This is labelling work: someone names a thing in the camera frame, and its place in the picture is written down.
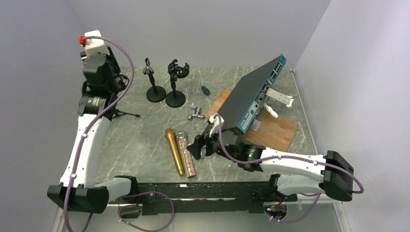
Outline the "rhinestone silver microphone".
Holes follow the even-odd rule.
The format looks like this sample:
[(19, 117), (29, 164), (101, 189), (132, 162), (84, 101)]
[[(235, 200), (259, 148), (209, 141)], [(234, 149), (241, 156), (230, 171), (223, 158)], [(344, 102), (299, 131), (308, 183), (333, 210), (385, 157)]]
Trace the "rhinestone silver microphone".
[(192, 161), (192, 155), (187, 149), (189, 145), (187, 140), (187, 134), (184, 131), (179, 130), (176, 134), (176, 140), (182, 157), (186, 177), (193, 178), (196, 176), (196, 171)]

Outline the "gold microphone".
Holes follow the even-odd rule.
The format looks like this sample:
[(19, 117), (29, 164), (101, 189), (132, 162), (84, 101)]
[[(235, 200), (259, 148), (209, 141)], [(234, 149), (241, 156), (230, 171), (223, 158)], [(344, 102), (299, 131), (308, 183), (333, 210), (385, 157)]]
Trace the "gold microphone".
[(179, 153), (178, 144), (176, 141), (176, 134), (172, 128), (168, 128), (164, 132), (164, 136), (169, 144), (170, 151), (176, 166), (176, 170), (180, 176), (185, 174), (184, 165)]

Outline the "black round-base clip stand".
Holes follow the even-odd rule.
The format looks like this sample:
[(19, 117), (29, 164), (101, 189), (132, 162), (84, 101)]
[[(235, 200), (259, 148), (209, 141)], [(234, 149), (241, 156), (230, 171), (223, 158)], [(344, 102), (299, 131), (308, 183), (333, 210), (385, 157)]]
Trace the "black round-base clip stand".
[(161, 102), (166, 97), (166, 91), (163, 87), (155, 84), (155, 78), (153, 75), (154, 70), (151, 68), (148, 58), (145, 58), (145, 64), (146, 66), (143, 69), (143, 74), (148, 76), (151, 83), (151, 87), (146, 92), (146, 98), (148, 101), (153, 103)]

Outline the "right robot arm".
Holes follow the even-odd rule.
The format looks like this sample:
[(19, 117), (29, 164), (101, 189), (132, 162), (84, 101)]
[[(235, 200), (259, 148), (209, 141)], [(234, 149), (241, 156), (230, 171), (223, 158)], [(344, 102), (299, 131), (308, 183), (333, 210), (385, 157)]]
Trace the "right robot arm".
[(196, 160), (218, 154), (248, 172), (270, 175), (266, 194), (273, 201), (293, 194), (325, 194), (337, 201), (350, 202), (354, 168), (336, 151), (326, 155), (299, 155), (255, 145), (228, 131), (197, 135), (188, 145)]

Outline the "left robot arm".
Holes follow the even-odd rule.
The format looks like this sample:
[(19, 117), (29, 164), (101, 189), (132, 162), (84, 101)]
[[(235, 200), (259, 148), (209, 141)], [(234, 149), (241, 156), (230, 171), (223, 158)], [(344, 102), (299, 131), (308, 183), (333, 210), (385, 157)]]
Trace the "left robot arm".
[(125, 115), (116, 109), (118, 93), (128, 81), (110, 46), (107, 52), (81, 53), (85, 81), (79, 101), (78, 127), (72, 154), (57, 185), (50, 185), (47, 196), (67, 211), (101, 214), (108, 203), (121, 197), (132, 203), (138, 199), (137, 180), (116, 176), (113, 181), (96, 183), (96, 168), (103, 138), (112, 119)]

